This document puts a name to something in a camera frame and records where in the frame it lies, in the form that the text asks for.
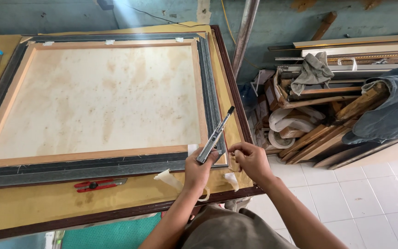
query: tape roll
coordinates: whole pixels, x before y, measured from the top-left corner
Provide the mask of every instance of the tape roll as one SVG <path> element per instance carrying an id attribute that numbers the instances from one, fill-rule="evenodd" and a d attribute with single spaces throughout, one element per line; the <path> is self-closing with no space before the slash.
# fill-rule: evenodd
<path id="1" fill-rule="evenodd" d="M 295 138 L 281 138 L 278 132 L 270 130 L 268 132 L 268 140 L 270 140 L 271 145 L 278 149 L 287 149 L 296 141 Z"/>

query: gray metal frame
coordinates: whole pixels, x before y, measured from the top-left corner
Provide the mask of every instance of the gray metal frame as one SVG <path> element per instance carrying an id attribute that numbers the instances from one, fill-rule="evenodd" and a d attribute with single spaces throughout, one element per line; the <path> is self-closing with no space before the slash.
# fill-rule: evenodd
<path id="1" fill-rule="evenodd" d="M 221 121 L 216 87 L 210 61 L 210 50 L 207 36 L 204 39 L 197 33 L 159 33 L 159 34 L 124 34 L 124 35 L 71 35 L 71 36 L 34 36 L 29 41 L 35 42 L 84 42 L 104 40 L 142 40 L 142 39 L 174 39 L 197 38 L 200 75 L 202 80 L 202 94 L 207 121 L 208 136 Z M 19 63 L 26 50 L 26 42 L 19 44 L 0 79 L 0 105 L 5 93 L 12 82 Z M 224 138 L 217 144 L 218 150 L 226 151 Z M 45 184 L 79 179 L 100 177 L 125 177 L 133 175 L 159 173 L 168 168 L 171 170 L 184 170 L 186 152 L 167 153 L 151 156 L 130 156 L 109 160 L 99 165 L 97 160 L 85 160 L 80 162 L 58 162 L 34 165 L 20 165 L 0 167 L 0 187 L 17 186 L 25 184 Z M 213 167 L 228 167 L 228 165 L 214 165 Z"/>

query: person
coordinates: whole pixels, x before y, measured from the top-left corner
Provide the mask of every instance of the person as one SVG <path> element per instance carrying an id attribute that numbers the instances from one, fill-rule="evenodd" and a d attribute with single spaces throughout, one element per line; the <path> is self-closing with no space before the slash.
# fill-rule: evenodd
<path id="1" fill-rule="evenodd" d="M 215 204 L 206 205 L 187 223 L 207 184 L 211 165 L 218 158 L 217 151 L 212 151 L 207 161 L 199 165 L 196 157 L 200 151 L 201 148 L 185 160 L 184 188 L 140 249 L 347 249 L 282 180 L 274 176 L 265 150 L 246 142 L 234 144 L 228 152 L 234 154 L 242 170 L 276 206 L 296 246 L 244 208 L 236 213 Z"/>

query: green mat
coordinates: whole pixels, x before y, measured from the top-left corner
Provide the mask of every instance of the green mat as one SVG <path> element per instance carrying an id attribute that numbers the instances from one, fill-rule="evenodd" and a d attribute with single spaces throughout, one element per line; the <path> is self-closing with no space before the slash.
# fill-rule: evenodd
<path id="1" fill-rule="evenodd" d="M 134 221 L 66 230 L 62 249 L 135 249 L 161 220 L 161 213 Z"/>

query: hand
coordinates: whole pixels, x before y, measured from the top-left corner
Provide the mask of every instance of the hand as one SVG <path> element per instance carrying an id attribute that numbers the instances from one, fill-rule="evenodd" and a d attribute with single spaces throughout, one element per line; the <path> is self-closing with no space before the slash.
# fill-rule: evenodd
<path id="1" fill-rule="evenodd" d="M 267 154 L 261 147 L 247 142 L 233 144 L 229 153 L 234 153 L 236 162 L 254 182 L 261 187 L 274 178 Z"/>
<path id="2" fill-rule="evenodd" d="M 200 165 L 196 161 L 203 148 L 195 150 L 187 159 L 185 159 L 185 182 L 182 191 L 188 191 L 189 194 L 202 195 L 203 189 L 210 176 L 211 166 L 216 162 L 219 154 L 216 149 L 212 149 L 207 161 Z"/>

